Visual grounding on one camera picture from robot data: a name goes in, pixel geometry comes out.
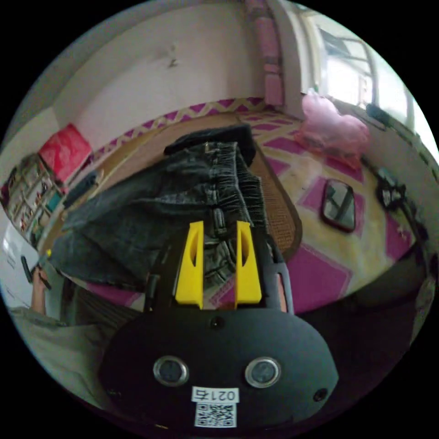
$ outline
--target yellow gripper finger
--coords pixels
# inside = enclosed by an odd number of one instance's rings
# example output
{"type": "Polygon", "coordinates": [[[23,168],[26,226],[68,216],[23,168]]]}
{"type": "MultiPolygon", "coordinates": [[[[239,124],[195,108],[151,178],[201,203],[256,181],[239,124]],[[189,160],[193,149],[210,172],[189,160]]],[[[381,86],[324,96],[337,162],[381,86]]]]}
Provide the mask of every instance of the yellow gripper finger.
{"type": "Polygon", "coordinates": [[[191,223],[178,275],[175,300],[180,305],[198,305],[203,309],[203,251],[202,221],[191,223]]]}
{"type": "Polygon", "coordinates": [[[250,224],[237,221],[235,309],[240,304],[258,304],[262,299],[250,224]]]}

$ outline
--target window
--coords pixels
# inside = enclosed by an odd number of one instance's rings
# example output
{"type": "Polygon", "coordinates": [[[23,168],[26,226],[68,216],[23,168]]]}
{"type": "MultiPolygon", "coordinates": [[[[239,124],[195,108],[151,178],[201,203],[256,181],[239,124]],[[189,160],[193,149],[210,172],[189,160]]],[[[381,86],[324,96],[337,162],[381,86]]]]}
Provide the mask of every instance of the window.
{"type": "Polygon", "coordinates": [[[390,65],[341,24],[305,6],[292,5],[307,34],[313,83],[319,92],[362,108],[367,104],[378,106],[418,133],[439,163],[438,147],[426,118],[390,65]]]}

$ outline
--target red bag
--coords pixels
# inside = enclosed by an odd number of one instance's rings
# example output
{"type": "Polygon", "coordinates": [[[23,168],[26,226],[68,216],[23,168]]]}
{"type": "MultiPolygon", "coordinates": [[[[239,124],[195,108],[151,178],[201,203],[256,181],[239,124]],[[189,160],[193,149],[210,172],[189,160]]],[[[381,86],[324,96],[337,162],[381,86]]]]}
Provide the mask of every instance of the red bag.
{"type": "Polygon", "coordinates": [[[353,169],[369,147],[368,127],[354,116],[342,116],[327,98],[310,90],[302,100],[305,121],[295,140],[312,153],[338,160],[353,169]]]}
{"type": "Polygon", "coordinates": [[[40,149],[39,154],[55,176],[68,181],[91,154],[90,144],[73,124],[54,134],[40,149]]]}

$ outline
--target shelf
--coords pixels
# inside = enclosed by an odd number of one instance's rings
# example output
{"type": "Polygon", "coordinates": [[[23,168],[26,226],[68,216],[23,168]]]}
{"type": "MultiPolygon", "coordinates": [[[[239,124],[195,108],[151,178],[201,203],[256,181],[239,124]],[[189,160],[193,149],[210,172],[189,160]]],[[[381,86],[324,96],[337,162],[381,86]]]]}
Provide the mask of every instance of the shelf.
{"type": "Polygon", "coordinates": [[[49,225],[53,223],[56,217],[59,215],[60,210],[62,210],[62,201],[65,198],[64,192],[55,183],[52,178],[51,171],[46,167],[45,163],[39,156],[32,158],[29,163],[23,167],[21,174],[16,177],[14,186],[10,192],[10,201],[13,203],[9,204],[6,208],[7,215],[12,221],[14,228],[20,233],[23,238],[29,242],[34,248],[38,249],[39,243],[42,241],[43,236],[47,234],[47,229],[50,229],[49,225]],[[34,205],[36,201],[37,192],[42,192],[42,182],[45,181],[48,188],[41,199],[34,205]],[[60,201],[55,207],[54,211],[51,212],[47,207],[52,197],[58,195],[60,201]],[[13,204],[16,204],[15,212],[11,209],[13,204]],[[32,215],[27,219],[26,228],[21,230],[21,215],[25,212],[32,210],[32,215]],[[47,215],[48,223],[46,226],[41,226],[37,224],[37,218],[39,223],[40,215],[47,215]],[[36,236],[39,235],[38,240],[32,239],[33,231],[36,236]]]}

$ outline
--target label sticker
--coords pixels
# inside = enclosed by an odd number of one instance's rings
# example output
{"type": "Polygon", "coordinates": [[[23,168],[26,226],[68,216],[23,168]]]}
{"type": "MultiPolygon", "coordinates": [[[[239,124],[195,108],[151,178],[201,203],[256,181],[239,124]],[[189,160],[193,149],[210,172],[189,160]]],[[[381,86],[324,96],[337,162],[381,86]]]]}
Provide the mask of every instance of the label sticker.
{"type": "Polygon", "coordinates": [[[236,404],[197,402],[195,427],[236,428],[236,404]]]}
{"type": "Polygon", "coordinates": [[[239,402],[239,388],[215,389],[193,386],[191,401],[212,404],[237,404],[239,402]]]}

